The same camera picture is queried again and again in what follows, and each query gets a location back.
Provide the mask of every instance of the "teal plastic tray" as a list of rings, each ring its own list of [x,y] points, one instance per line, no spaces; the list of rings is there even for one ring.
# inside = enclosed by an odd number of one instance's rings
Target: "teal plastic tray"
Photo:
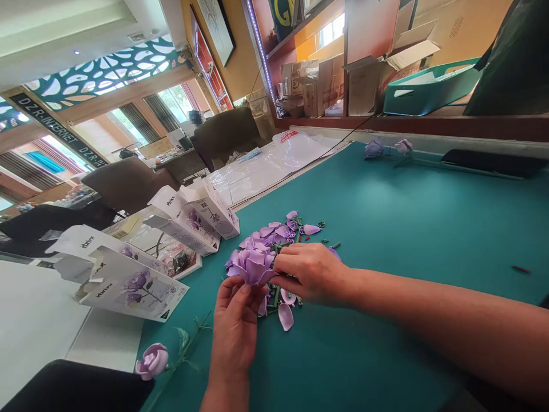
[[[424,116],[466,96],[475,87],[482,71],[472,66],[479,58],[435,66],[387,85],[383,112],[402,116]]]

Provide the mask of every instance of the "person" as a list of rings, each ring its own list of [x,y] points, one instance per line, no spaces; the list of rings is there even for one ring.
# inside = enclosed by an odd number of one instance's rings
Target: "person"
[[[549,405],[549,311],[425,280],[345,266],[324,245],[294,243],[270,282],[304,300],[397,321],[463,369],[534,405]],[[201,412],[247,411],[257,312],[266,286],[225,279],[214,311]]]
[[[138,156],[136,152],[132,152],[128,148],[122,149],[118,154],[118,157],[121,159],[127,159],[128,157],[134,157],[134,156],[137,157],[139,160],[141,160],[143,163],[145,163],[151,169],[154,169],[157,165],[162,163],[160,159],[142,159]]]

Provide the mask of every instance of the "ceiling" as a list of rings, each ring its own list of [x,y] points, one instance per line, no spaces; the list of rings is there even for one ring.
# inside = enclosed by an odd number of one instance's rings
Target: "ceiling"
[[[0,92],[133,46],[134,33],[169,33],[159,0],[2,0]]]

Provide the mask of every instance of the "wooden shelf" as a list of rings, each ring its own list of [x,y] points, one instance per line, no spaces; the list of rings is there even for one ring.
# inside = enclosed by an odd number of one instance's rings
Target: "wooden shelf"
[[[284,118],[275,119],[274,125],[276,128],[280,129],[288,129],[290,126],[308,126],[352,130],[359,126],[366,118],[367,117]],[[438,115],[422,117],[374,117],[359,127],[359,129],[370,129],[378,132],[431,134],[435,136],[522,140],[532,142],[549,142],[549,136],[547,135],[548,128],[549,116],[547,115],[444,116],[444,114],[440,112]]]
[[[316,6],[311,11],[311,13],[292,30],[290,34],[288,34],[279,44],[276,45],[276,47],[269,54],[267,54],[267,60],[279,53],[286,54],[287,52],[295,49],[296,34],[299,33],[307,24],[309,24],[315,17],[322,13],[334,1],[335,0],[324,0],[322,3]]]

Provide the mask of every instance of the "led light strip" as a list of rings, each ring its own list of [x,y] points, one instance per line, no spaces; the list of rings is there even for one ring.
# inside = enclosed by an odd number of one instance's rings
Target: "led light strip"
[[[261,36],[259,35],[259,29],[257,28],[256,15],[253,11],[252,3],[250,0],[246,0],[248,4],[248,11],[250,13],[250,18],[252,19],[253,30],[256,33],[257,46],[259,47],[259,53],[261,54],[261,60],[263,62],[263,69],[265,70],[265,76],[267,77],[267,83],[269,84],[270,97],[275,103],[275,92],[273,91],[273,82],[270,79],[269,69],[267,68],[267,59],[265,58],[265,52],[263,51],[263,42],[261,41]]]

